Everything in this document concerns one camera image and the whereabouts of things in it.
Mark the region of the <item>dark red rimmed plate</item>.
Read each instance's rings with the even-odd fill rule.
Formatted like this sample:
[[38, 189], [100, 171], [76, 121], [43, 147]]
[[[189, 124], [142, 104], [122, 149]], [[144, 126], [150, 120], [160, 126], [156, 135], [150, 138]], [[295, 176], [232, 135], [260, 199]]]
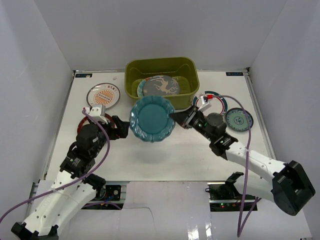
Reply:
[[89, 119], [85, 116], [78, 124], [77, 126], [77, 135], [78, 136], [84, 136], [85, 134], [91, 134], [93, 133], [94, 135], [97, 136], [105, 136], [105, 134], [103, 133], [103, 131], [97, 126], [97, 127], [85, 127], [84, 131], [82, 131], [82, 128], [85, 125], [91, 125], [91, 124], [95, 124], [95, 123], [90, 123]]

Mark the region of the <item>teal scalloped plate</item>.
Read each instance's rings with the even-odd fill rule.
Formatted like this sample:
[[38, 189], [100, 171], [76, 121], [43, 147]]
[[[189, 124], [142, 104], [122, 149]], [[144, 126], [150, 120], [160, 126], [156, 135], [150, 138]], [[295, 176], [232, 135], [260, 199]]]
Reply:
[[174, 106], [166, 98], [144, 96], [130, 110], [130, 129], [144, 142], [161, 142], [175, 128], [175, 121], [170, 117], [174, 112]]

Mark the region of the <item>white plate with orange sunburst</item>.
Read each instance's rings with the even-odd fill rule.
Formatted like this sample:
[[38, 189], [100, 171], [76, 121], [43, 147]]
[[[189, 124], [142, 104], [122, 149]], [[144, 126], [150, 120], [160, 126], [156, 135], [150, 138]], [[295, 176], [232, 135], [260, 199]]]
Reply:
[[115, 106], [120, 100], [120, 89], [112, 83], [100, 83], [93, 86], [86, 95], [87, 104], [103, 105], [106, 109]]

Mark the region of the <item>white plate with teal-red rim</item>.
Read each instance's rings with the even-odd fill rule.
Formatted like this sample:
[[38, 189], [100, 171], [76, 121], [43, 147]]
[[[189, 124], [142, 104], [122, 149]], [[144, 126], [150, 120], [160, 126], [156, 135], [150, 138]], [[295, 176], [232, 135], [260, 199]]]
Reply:
[[211, 114], [211, 113], [217, 113], [221, 116], [224, 116], [227, 113], [228, 110], [228, 104], [224, 97], [222, 97], [219, 93], [214, 91], [205, 91], [204, 93], [201, 93], [198, 96], [195, 96], [192, 100], [192, 104], [194, 106], [197, 106], [198, 108], [201, 106], [201, 101], [199, 100], [199, 97], [201, 95], [212, 95], [214, 98], [210, 100], [210, 107], [204, 111], [201, 111], [205, 116]]

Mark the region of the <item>red plate with teal flower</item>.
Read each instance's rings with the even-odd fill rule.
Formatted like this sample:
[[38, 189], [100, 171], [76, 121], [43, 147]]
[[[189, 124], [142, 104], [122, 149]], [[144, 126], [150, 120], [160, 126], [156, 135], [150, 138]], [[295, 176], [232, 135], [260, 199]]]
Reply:
[[146, 83], [146, 80], [143, 79], [143, 80], [139, 83], [139, 85], [137, 86], [137, 96], [138, 96], [139, 98], [144, 97], [144, 85], [145, 85], [145, 83]]

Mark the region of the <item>grey plate with deer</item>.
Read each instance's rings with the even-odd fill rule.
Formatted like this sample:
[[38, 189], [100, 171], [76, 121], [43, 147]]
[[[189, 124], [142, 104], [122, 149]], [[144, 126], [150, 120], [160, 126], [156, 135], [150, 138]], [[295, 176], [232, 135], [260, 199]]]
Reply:
[[144, 96], [172, 96], [180, 94], [180, 85], [168, 75], [155, 75], [145, 78]]

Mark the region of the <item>small teal patterned plate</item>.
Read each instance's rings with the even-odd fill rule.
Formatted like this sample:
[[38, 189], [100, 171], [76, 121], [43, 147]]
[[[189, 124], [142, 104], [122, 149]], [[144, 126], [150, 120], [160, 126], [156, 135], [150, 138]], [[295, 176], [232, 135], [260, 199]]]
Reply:
[[248, 111], [243, 111], [239, 107], [231, 108], [225, 114], [225, 122], [229, 128], [236, 132], [246, 132], [254, 125], [254, 119]]

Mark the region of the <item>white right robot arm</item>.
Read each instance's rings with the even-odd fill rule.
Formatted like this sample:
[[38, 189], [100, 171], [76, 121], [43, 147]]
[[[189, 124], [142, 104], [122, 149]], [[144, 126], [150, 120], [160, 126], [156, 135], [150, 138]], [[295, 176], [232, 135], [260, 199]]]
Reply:
[[275, 203], [279, 209], [295, 216], [315, 195], [302, 165], [272, 159], [250, 150], [226, 131], [227, 125], [218, 113], [208, 116], [196, 106], [169, 115], [184, 129], [193, 128], [210, 141], [209, 148], [218, 157], [245, 167], [258, 178], [249, 178], [237, 172], [225, 181], [226, 195], [236, 200], [248, 194]]

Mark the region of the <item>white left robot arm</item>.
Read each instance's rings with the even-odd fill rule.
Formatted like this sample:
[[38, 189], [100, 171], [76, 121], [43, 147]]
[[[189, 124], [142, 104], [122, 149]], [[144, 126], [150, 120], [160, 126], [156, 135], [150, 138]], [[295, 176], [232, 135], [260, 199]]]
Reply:
[[89, 117], [78, 131], [59, 167], [49, 194], [11, 232], [19, 240], [57, 240], [69, 221], [89, 201], [105, 196], [106, 180], [93, 174], [95, 158], [111, 140], [125, 139], [130, 123], [112, 116], [106, 122]]

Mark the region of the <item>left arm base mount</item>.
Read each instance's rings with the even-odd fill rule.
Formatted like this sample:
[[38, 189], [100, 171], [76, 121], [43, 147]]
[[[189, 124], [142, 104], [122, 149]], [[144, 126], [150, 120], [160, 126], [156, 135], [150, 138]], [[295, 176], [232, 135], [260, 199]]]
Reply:
[[107, 184], [100, 191], [97, 191], [96, 197], [89, 203], [85, 204], [83, 208], [90, 208], [95, 206], [115, 205], [121, 201], [122, 186], [117, 184]]

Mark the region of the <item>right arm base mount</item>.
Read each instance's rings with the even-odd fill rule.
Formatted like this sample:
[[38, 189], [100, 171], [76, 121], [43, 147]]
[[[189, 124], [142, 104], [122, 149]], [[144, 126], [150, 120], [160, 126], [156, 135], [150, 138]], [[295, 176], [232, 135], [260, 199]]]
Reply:
[[210, 211], [213, 212], [239, 212], [241, 209], [242, 194], [234, 186], [243, 172], [234, 172], [226, 181], [211, 182], [207, 184], [205, 192], [208, 193]]

